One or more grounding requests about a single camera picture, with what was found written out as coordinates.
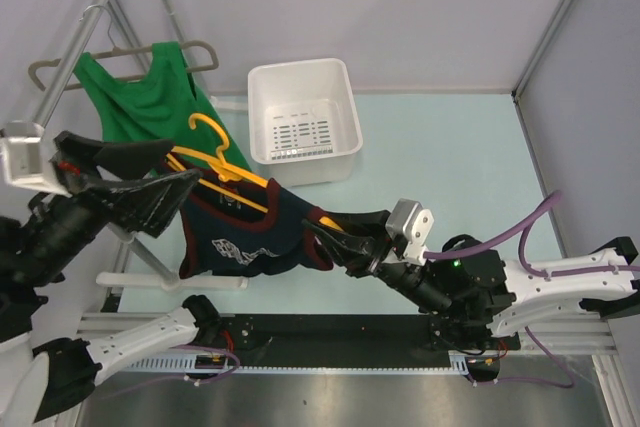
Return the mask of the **yellow plastic hanger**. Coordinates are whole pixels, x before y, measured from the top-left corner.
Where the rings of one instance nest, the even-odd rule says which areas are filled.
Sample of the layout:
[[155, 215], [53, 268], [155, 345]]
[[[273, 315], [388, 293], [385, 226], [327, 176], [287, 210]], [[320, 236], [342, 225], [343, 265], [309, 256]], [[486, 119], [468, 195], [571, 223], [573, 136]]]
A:
[[[176, 155], [186, 155], [188, 157], [192, 157], [195, 159], [199, 159], [204, 161], [218, 176], [219, 180], [223, 183], [227, 182], [237, 182], [237, 181], [248, 181], [253, 183], [259, 187], [266, 188], [268, 186], [268, 181], [252, 172], [249, 172], [241, 167], [236, 166], [235, 164], [227, 162], [225, 159], [224, 153], [228, 150], [231, 145], [229, 136], [226, 134], [225, 130], [211, 117], [206, 116], [201, 113], [192, 114], [188, 119], [188, 125], [190, 129], [195, 130], [197, 128], [197, 123], [201, 122], [208, 125], [214, 132], [216, 132], [221, 140], [221, 145], [217, 146], [215, 149], [215, 155], [209, 155], [201, 151], [197, 151], [194, 149], [176, 146], [173, 147], [171, 153], [166, 154], [166, 160], [173, 170], [176, 171], [186, 171], [186, 167], [182, 162], [178, 161]], [[214, 185], [213, 183], [206, 180], [199, 180], [199, 183], [204, 185], [205, 187], [216, 191], [220, 194], [223, 194], [226, 197], [229, 197], [233, 200], [236, 200], [246, 206], [251, 207], [254, 210], [257, 210], [261, 213], [268, 213], [267, 207], [261, 206], [258, 203], [255, 203], [249, 199], [246, 199], [239, 194], [235, 194], [229, 190], [226, 190], [222, 187]], [[343, 229], [332, 219], [327, 216], [321, 217], [319, 220], [320, 224], [332, 228], [334, 230], [343, 232]]]

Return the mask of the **green tank top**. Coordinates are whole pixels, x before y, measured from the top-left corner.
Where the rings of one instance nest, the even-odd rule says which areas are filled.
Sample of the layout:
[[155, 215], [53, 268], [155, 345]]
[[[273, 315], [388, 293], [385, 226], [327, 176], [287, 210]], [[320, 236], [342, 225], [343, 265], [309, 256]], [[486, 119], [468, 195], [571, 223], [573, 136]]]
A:
[[177, 42], [152, 45], [149, 71], [140, 80], [112, 76], [88, 52], [79, 57], [74, 75], [99, 114], [106, 142], [170, 139], [177, 146], [211, 156], [221, 144], [211, 127], [189, 127], [193, 114], [203, 114], [219, 125], [224, 122], [187, 71]]

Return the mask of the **navy maroon tank top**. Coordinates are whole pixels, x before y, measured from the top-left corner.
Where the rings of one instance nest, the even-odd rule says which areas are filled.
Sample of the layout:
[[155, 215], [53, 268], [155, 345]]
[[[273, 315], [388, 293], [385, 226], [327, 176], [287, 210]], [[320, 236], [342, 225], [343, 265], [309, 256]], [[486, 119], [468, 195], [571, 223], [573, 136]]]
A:
[[279, 275], [303, 266], [330, 271], [329, 254], [305, 223], [326, 213], [281, 187], [246, 181], [222, 183], [212, 170], [181, 206], [186, 241], [179, 276], [209, 272], [215, 276]]

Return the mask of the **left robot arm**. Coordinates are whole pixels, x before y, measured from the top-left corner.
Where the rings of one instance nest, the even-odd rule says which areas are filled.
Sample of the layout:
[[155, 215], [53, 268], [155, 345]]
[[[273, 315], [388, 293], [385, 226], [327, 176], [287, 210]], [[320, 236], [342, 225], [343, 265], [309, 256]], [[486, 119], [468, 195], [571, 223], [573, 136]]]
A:
[[44, 131], [13, 122], [1, 132], [4, 176], [32, 191], [30, 217], [1, 221], [1, 422], [30, 426], [89, 397], [129, 365], [174, 347], [207, 347], [221, 334], [209, 299], [192, 295], [152, 321], [109, 337], [62, 337], [33, 346], [32, 318], [41, 289], [107, 226], [160, 235], [200, 180], [195, 169], [155, 175], [172, 150], [168, 139], [101, 142], [68, 131], [47, 156]]

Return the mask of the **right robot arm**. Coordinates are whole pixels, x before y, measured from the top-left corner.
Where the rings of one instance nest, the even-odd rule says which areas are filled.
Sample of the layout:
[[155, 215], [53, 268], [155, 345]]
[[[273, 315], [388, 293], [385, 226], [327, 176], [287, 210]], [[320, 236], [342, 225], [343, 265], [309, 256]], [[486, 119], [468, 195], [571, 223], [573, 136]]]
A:
[[392, 211], [332, 214], [304, 221], [332, 262], [352, 277], [373, 277], [425, 315], [427, 349], [479, 355], [517, 345], [519, 331], [564, 314], [602, 319], [639, 312], [639, 252], [617, 237], [584, 256], [524, 267], [461, 234], [429, 253], [434, 217], [400, 200]]

